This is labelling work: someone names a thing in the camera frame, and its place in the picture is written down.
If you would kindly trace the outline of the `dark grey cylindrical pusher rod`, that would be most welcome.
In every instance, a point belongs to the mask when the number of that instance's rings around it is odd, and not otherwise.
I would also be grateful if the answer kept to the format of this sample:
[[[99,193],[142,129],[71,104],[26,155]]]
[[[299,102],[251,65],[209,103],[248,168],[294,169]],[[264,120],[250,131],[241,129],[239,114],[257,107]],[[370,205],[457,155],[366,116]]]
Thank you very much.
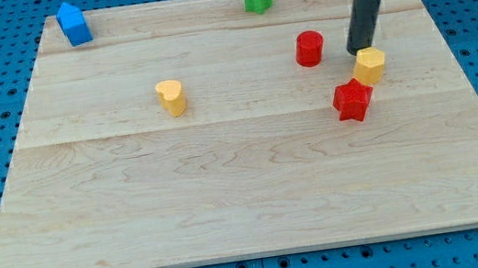
[[[353,56],[370,48],[382,0],[353,0],[346,50]]]

